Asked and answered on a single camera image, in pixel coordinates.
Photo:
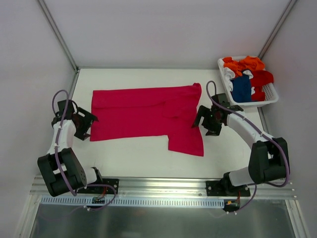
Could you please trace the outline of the crimson pink t shirt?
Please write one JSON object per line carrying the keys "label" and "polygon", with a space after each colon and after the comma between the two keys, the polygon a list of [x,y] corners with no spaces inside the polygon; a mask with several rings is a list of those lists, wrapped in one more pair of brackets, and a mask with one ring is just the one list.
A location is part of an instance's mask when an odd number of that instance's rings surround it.
{"label": "crimson pink t shirt", "polygon": [[98,121],[91,141],[167,136],[170,151],[204,155],[199,127],[193,126],[202,94],[188,86],[93,91],[91,112]]}

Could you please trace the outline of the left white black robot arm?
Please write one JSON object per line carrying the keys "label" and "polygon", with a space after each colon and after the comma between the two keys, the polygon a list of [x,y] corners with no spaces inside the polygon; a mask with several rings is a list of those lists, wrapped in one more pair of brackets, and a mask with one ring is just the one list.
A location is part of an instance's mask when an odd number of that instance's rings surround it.
{"label": "left white black robot arm", "polygon": [[57,105],[52,144],[46,155],[37,160],[48,192],[53,197],[68,192],[75,196],[86,187],[91,193],[99,193],[104,186],[100,171],[96,167],[84,168],[72,148],[75,138],[84,141],[90,137],[88,130],[98,118],[72,100],[59,101]]}

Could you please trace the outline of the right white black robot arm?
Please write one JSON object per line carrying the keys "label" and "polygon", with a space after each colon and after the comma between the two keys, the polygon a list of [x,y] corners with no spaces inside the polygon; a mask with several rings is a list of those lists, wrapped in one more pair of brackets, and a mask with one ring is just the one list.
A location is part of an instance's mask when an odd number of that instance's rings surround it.
{"label": "right white black robot arm", "polygon": [[219,181],[207,181],[208,196],[249,196],[247,186],[269,184],[290,176],[288,145],[282,137],[262,132],[239,105],[231,105],[224,93],[211,97],[212,106],[199,106],[193,127],[202,125],[207,136],[219,136],[222,126],[233,129],[250,147],[247,167],[226,172]]}

